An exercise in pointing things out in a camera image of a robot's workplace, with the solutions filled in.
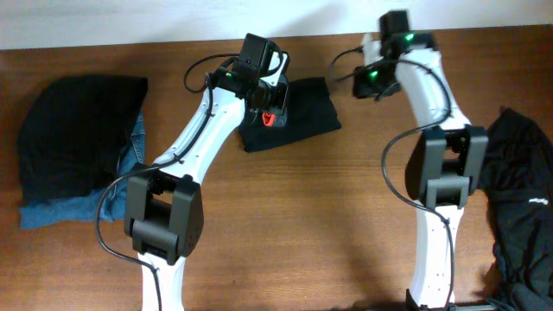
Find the black leggings red-grey waistband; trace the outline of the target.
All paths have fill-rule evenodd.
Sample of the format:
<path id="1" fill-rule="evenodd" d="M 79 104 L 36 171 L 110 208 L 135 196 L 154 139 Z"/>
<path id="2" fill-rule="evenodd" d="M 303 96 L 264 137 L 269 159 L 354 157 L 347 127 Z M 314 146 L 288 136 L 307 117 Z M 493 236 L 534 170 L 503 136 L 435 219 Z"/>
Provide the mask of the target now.
<path id="1" fill-rule="evenodd" d="M 284 116 L 250 112 L 238 127 L 244 151 L 274 149 L 341 128 L 337 111 L 323 77 L 289 83 L 289 102 Z"/>

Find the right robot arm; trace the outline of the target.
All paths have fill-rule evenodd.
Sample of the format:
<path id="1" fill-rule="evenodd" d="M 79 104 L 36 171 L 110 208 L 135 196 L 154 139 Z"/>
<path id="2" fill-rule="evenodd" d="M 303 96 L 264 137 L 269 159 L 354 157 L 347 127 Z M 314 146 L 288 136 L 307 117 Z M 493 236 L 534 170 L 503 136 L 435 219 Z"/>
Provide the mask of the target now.
<path id="1" fill-rule="evenodd" d="M 387 143 L 410 135 L 418 140 L 404 171 L 407 194 L 416 209 L 416 263 L 405 307 L 455 310 L 454 249 L 467 199 L 476 189 L 488 137 L 457 105 L 442 69 L 442 55 L 430 32 L 411 30 L 406 10 L 379 19 L 380 39 L 366 35 L 364 63 L 353 71 L 353 96 L 380 100 L 404 91 L 416 120 Z"/>

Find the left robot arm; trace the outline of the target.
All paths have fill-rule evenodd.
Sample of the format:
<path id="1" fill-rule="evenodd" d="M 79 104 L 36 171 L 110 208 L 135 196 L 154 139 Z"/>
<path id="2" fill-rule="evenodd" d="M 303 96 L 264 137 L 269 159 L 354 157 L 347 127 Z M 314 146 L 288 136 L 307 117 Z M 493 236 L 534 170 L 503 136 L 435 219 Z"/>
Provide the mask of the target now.
<path id="1" fill-rule="evenodd" d="M 144 310 L 181 310 L 187 257 L 204 225 L 201 184 L 213 159 L 246 115 L 282 116 L 288 103 L 289 56 L 248 34 L 237 54 L 207 73 L 202 100 L 172 145 L 127 181 L 124 233 L 143 270 Z"/>

